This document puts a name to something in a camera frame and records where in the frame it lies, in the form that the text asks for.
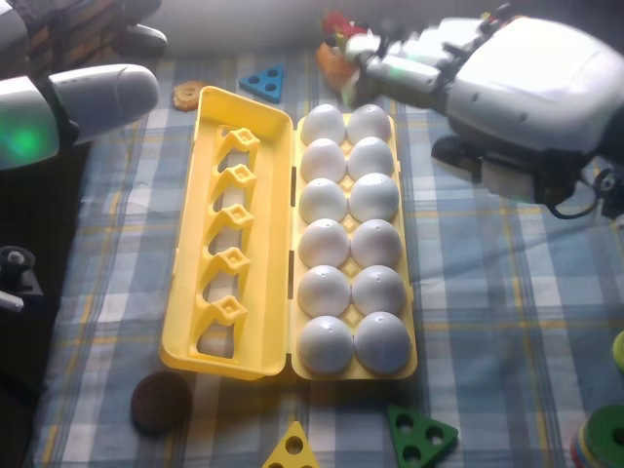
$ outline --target green triangle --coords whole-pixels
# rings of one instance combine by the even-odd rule
[[[457,444],[457,429],[410,409],[390,405],[388,422],[399,468],[429,467]]]

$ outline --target yellow egg carton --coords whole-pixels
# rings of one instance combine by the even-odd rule
[[[345,122],[349,117],[344,115]],[[296,253],[307,225],[297,206],[305,185],[297,169],[305,150],[301,124],[295,133],[293,121],[281,110],[219,88],[202,90],[161,340],[160,356],[167,366],[254,380],[279,373],[292,354],[294,371],[308,379],[403,378],[415,371],[413,293],[401,205],[392,224],[403,245],[396,270],[408,297],[400,315],[412,344],[408,364],[396,374],[380,376],[354,357],[344,373],[325,376],[309,372],[298,360],[296,338],[311,320],[296,299],[307,271]],[[392,178],[400,187],[394,123],[388,145],[395,161]],[[345,141],[342,150],[348,158],[350,143]],[[247,153],[249,163],[222,168],[232,151]],[[353,183],[348,176],[340,183],[347,197]],[[232,188],[244,191],[242,203],[219,206]],[[359,223],[348,215],[342,225],[350,237]],[[209,246],[224,229],[240,233],[239,247],[211,253]],[[352,258],[340,269],[351,283],[361,270]],[[223,273],[236,277],[236,294],[207,300],[205,289]],[[351,305],[339,318],[355,333],[363,316]],[[200,351],[198,343],[214,324],[231,329],[231,356]]]

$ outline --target egg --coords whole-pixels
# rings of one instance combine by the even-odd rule
[[[387,312],[374,312],[365,317],[353,343],[358,361],[373,373],[396,373],[410,360],[408,330],[397,317]]]
[[[383,140],[375,136],[367,136],[351,149],[347,172],[354,180],[371,173],[391,176],[394,173],[392,151]]]
[[[307,223],[326,217],[342,221],[347,210],[344,192],[328,178],[315,178],[301,190],[299,214]]]
[[[303,152],[300,170],[306,182],[315,178],[340,182],[346,174],[347,162],[340,146],[329,138],[319,138],[312,141]]]
[[[360,222],[392,220],[399,209],[399,188],[385,174],[367,174],[353,184],[349,212]]]
[[[303,275],[297,300],[304,312],[311,317],[337,317],[351,302],[351,287],[339,270],[333,266],[319,265]]]
[[[407,300],[399,273],[383,265],[362,270],[353,282],[351,297],[356,308],[365,315],[380,311],[399,315]]]
[[[315,373],[339,373],[353,358],[351,331],[331,316],[308,322],[298,337],[297,355],[301,363]]]
[[[361,224],[351,239],[353,259],[364,268],[385,265],[393,268],[401,258],[401,237],[392,224],[370,219]]]
[[[305,266],[338,267],[349,256],[349,237],[333,219],[319,219],[310,224],[299,239],[299,258]]]
[[[347,125],[347,138],[356,144],[366,137],[377,137],[384,141],[390,139],[392,128],[388,114],[374,104],[366,104],[351,114]]]
[[[303,120],[301,127],[301,140],[306,145],[319,138],[329,138],[341,144],[344,141],[344,134],[342,114],[330,104],[321,104],[313,108]]]

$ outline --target blue triangle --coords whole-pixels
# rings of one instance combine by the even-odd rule
[[[241,78],[238,84],[243,90],[277,104],[282,99],[283,80],[284,66],[274,65],[247,78]]]

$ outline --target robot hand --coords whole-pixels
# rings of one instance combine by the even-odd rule
[[[603,215],[624,214],[624,58],[572,27],[511,18],[444,19],[407,41],[369,34],[349,39],[345,56],[359,72],[347,103],[377,95],[448,117],[456,136],[432,155],[467,170],[501,196],[556,208],[582,169],[603,156],[615,165],[592,184]]]
[[[0,81],[0,171],[55,156],[127,125],[158,103],[158,82],[138,65],[67,71],[41,81]]]

